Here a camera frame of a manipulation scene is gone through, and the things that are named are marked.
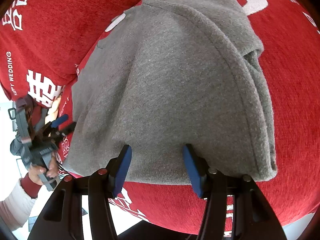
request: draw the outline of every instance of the gray cloth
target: gray cloth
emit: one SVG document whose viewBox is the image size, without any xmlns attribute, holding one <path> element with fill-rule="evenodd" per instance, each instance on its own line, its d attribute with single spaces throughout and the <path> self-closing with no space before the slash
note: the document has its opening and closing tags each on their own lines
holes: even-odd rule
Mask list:
<svg viewBox="0 0 320 240">
<path fill-rule="evenodd" d="M 127 181 L 189 184 L 182 147 L 256 181 L 276 175 L 263 51 L 236 0 L 143 0 L 99 41 L 72 87 L 64 167 L 83 176 L 133 149 Z"/>
</svg>

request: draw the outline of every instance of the white jacket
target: white jacket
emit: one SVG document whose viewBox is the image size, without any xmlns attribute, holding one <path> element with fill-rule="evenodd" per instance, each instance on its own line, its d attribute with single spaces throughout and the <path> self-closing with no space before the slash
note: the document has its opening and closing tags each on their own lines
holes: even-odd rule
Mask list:
<svg viewBox="0 0 320 240">
<path fill-rule="evenodd" d="M 21 179 L 10 195 L 4 201 L 0 201 L 0 216 L 12 231 L 26 223 L 36 202 L 35 198 L 31 198 L 23 190 L 20 181 Z"/>
</svg>

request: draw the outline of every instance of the hand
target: hand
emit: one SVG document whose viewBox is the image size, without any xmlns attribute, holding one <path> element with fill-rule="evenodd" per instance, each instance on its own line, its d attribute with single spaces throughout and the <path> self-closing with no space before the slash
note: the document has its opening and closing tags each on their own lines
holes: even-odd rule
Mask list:
<svg viewBox="0 0 320 240">
<path fill-rule="evenodd" d="M 28 169 L 30 180 L 33 183 L 42 186 L 43 183 L 38 175 L 44 173 L 45 171 L 46 169 L 44 167 L 37 166 L 37 165 L 36 166 L 30 165 Z M 58 163 L 54 154 L 52 154 L 52 158 L 49 165 L 49 171 L 47 172 L 47 177 L 55 178 L 58 175 L 58 172 L 59 172 Z"/>
</svg>

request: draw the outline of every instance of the screw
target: screw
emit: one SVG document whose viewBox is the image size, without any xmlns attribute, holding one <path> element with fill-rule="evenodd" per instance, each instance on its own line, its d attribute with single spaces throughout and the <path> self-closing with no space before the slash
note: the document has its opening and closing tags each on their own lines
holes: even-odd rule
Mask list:
<svg viewBox="0 0 320 240">
<path fill-rule="evenodd" d="M 215 169 L 215 168 L 209 168 L 208 171 L 211 174 L 217 174 L 217 172 L 218 172 L 217 169 Z"/>
<path fill-rule="evenodd" d="M 250 177 L 249 175 L 244 175 L 244 176 L 242 177 L 242 179 L 243 179 L 244 181 L 246 181 L 246 182 L 251 181 L 251 177 Z"/>
<path fill-rule="evenodd" d="M 102 169 L 100 169 L 100 170 L 98 170 L 98 174 L 100 174 L 100 175 L 104 175 L 104 174 L 106 174 L 108 171 L 107 171 L 107 169 L 105 169 L 105 168 L 102 168 Z"/>
<path fill-rule="evenodd" d="M 63 178 L 64 181 L 68 182 L 72 180 L 72 176 L 71 175 L 67 175 Z"/>
</svg>

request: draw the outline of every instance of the folded gray garment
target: folded gray garment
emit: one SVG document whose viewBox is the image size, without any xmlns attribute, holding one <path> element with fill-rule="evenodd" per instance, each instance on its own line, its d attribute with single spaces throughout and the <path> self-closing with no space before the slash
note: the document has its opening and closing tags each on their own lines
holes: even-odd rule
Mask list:
<svg viewBox="0 0 320 240">
<path fill-rule="evenodd" d="M 72 87 L 64 167 L 86 176 L 124 144 L 127 181 L 190 184 L 182 147 L 256 181 L 276 175 L 263 51 L 236 0 L 143 0 L 99 41 Z"/>
</svg>

